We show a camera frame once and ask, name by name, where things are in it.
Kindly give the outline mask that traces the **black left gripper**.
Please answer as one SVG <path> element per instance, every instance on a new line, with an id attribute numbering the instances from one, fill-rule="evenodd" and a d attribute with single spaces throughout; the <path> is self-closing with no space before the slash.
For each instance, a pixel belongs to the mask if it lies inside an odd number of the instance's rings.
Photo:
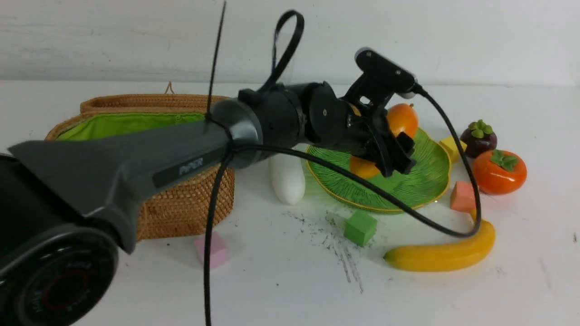
<path id="1" fill-rule="evenodd" d="M 345 101 L 310 106 L 308 139 L 313 146 L 361 157 L 386 178 L 395 171 L 408 175 L 416 165 L 411 136 L 404 131 L 397 136 L 372 136 L 364 119 Z"/>

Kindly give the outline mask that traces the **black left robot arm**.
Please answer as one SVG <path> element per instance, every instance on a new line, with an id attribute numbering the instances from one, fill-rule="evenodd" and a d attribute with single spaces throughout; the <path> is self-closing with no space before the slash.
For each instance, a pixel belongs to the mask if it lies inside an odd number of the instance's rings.
<path id="1" fill-rule="evenodd" d="M 416 82 L 272 85 L 217 102 L 205 119 L 87 141 L 27 141 L 1 158 L 1 324 L 69 326 L 107 291 L 118 248 L 161 191 L 221 164 L 245 168 L 309 143 L 367 159 L 384 176 L 415 165 L 385 104 Z"/>

